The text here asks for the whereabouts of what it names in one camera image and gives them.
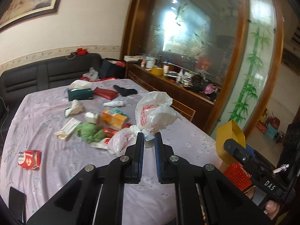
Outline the person's right hand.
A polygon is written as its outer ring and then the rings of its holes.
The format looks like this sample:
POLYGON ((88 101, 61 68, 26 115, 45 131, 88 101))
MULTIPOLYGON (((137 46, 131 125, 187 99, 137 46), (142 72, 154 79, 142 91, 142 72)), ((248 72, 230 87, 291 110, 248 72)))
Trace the person's right hand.
MULTIPOLYGON (((257 192, 261 192, 262 191, 260 189, 258 189, 257 187, 253 186, 251 187, 247 192, 245 192, 245 195, 250 198, 251 200, 253 200, 254 198, 257 198, 257 192)), ((275 202, 275 201, 268 201, 265 205, 265 214, 271 219, 273 220, 276 215, 278 214, 280 210, 280 204, 275 202)))

